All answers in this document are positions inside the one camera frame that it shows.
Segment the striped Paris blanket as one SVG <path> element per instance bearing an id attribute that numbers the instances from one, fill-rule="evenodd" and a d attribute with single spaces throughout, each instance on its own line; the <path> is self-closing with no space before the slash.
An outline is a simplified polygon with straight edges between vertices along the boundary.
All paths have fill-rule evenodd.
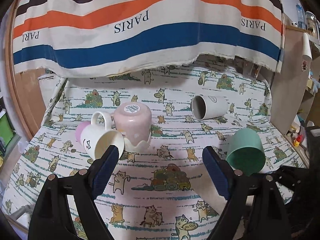
<path id="1" fill-rule="evenodd" d="M 16 72 L 99 77 L 237 57 L 280 72 L 281 0 L 19 0 Z"/>

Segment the clear plastic bottle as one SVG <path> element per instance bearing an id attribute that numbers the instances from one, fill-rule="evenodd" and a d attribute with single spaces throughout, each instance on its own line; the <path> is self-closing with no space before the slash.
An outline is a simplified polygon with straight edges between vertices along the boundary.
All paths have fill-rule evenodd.
<path id="1" fill-rule="evenodd" d="M 298 27 L 301 29 L 306 29 L 304 9 L 300 3 L 296 4 L 296 11 L 297 11 L 297 17 L 298 17 L 298 22 L 297 22 Z"/>

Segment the mint green mug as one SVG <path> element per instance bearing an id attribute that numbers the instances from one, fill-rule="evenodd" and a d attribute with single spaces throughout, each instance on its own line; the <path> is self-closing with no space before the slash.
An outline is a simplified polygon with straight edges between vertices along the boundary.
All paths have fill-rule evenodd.
<path id="1" fill-rule="evenodd" d="M 266 156 L 258 133 L 250 128 L 235 132 L 229 140 L 226 161 L 247 176 L 259 173 L 265 165 Z"/>

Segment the cat print bed sheet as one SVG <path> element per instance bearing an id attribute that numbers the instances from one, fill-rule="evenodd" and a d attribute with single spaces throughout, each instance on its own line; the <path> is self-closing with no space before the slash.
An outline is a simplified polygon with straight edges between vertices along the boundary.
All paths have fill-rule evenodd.
<path id="1" fill-rule="evenodd" d="M 242 75 L 236 61 L 199 59 L 189 66 L 162 67 L 114 77 L 60 78 L 42 127 L 15 165 L 2 211 L 11 215 L 32 205 L 50 174 L 67 177 L 88 168 L 92 158 L 75 130 L 96 111 L 140 102 L 152 113 L 151 144 L 124 153 L 95 204 L 115 239 L 206 239 L 219 219 L 215 202 L 203 199 L 209 183 L 202 150 L 210 145 L 225 158 L 229 138 L 242 128 L 257 132 L 266 171 L 281 165 L 303 167 L 298 153 L 270 123 L 270 88 L 264 79 Z M 191 101 L 221 96 L 228 111 L 197 120 Z"/>

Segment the cream mug with handle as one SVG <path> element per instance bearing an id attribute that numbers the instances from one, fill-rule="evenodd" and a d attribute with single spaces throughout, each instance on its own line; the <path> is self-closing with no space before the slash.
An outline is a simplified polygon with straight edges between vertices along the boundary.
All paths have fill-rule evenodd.
<path id="1" fill-rule="evenodd" d="M 107 112 L 96 111 L 91 121 L 81 122 L 76 129 L 76 140 L 93 159 L 100 159 L 109 146 L 116 146 L 119 156 L 124 152 L 123 135 L 112 128 L 112 118 Z"/>

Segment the white cylindrical mug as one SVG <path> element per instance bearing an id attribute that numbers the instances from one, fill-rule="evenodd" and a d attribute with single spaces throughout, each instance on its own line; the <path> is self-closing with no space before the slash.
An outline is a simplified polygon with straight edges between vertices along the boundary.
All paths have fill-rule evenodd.
<path id="1" fill-rule="evenodd" d="M 191 101 L 191 111 L 197 120 L 207 120 L 224 116 L 228 103 L 221 96 L 197 95 Z"/>

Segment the pink speckled mug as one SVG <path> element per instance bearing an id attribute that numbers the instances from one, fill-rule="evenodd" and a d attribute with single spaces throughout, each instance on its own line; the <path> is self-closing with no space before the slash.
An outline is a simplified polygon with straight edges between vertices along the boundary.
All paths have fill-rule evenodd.
<path id="1" fill-rule="evenodd" d="M 140 102 L 122 103 L 112 113 L 114 125 L 124 138 L 124 151 L 142 152 L 150 146 L 152 114 Z"/>

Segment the red yellow duck toy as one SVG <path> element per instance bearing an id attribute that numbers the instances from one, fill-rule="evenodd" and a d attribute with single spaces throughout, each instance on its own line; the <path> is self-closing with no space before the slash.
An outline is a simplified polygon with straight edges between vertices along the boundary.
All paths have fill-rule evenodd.
<path id="1" fill-rule="evenodd" d="M 295 147 L 298 147 L 302 141 L 303 141 L 303 135 L 300 134 L 300 135 L 298 135 L 298 137 L 296 137 L 296 139 L 293 141 L 293 145 L 294 145 Z"/>

